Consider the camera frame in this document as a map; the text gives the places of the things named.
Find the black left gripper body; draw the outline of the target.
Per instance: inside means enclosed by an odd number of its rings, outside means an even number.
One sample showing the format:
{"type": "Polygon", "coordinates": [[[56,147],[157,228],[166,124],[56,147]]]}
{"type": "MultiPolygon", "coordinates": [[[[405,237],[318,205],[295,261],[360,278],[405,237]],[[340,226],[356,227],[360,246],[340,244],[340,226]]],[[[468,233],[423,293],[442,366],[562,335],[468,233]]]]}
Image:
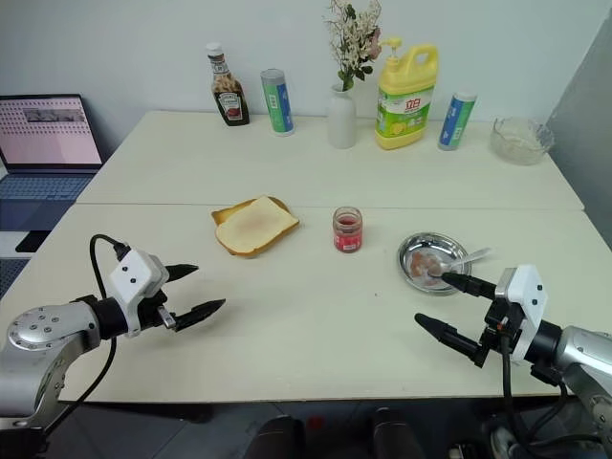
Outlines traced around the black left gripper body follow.
{"type": "Polygon", "coordinates": [[[167,302],[167,296],[162,291],[162,286],[166,282],[177,279],[177,266],[166,265],[164,270],[165,274],[162,274],[159,279],[153,279],[151,276],[131,279],[138,290],[134,299],[135,310],[128,315],[132,319],[132,323],[128,325],[128,336],[136,336],[148,328],[158,326],[164,326],[173,331],[177,330],[177,320],[172,313],[166,310],[164,304],[167,302]]]}

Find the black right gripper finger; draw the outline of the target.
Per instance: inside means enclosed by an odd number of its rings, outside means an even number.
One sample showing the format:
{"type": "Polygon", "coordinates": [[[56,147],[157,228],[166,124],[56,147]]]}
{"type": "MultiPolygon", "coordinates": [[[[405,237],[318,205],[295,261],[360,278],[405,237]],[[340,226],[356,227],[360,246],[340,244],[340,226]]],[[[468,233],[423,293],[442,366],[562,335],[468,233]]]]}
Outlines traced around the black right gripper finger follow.
{"type": "Polygon", "coordinates": [[[469,339],[439,319],[417,313],[415,321],[439,342],[464,355],[479,368],[482,368],[488,352],[478,342],[469,339]]]}
{"type": "Polygon", "coordinates": [[[478,277],[461,273],[443,273],[441,279],[461,293],[495,299],[495,285],[478,277]]]}

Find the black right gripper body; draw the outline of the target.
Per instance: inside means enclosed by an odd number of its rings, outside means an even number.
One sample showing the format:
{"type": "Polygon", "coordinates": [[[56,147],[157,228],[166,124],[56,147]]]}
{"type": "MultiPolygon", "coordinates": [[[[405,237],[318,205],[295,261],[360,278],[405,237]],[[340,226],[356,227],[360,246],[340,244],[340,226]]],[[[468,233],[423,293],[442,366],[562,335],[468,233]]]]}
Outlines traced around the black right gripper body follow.
{"type": "Polygon", "coordinates": [[[486,327],[479,340],[480,354],[488,355],[490,351],[500,353],[501,338],[504,336],[510,339],[513,348],[517,342],[516,336],[521,334],[521,306],[504,296],[496,296],[494,285],[485,285],[480,294],[492,302],[484,318],[486,327]]]}

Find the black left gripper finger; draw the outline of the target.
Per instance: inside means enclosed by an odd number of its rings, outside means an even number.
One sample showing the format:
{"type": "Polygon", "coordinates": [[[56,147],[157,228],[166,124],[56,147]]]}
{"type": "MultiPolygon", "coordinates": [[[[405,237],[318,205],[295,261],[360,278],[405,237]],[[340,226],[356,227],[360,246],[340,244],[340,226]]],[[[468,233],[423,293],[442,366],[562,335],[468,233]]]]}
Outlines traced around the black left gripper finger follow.
{"type": "Polygon", "coordinates": [[[179,316],[174,315],[173,318],[175,320],[175,326],[173,330],[175,332],[180,332],[206,320],[208,317],[216,313],[225,303],[226,300],[224,298],[211,300],[193,307],[185,314],[179,316]]]}
{"type": "Polygon", "coordinates": [[[179,279],[182,279],[192,273],[195,273],[199,270],[197,265],[193,264],[176,264],[176,265],[167,265],[165,269],[168,273],[168,277],[166,283],[173,282],[179,279]]]}

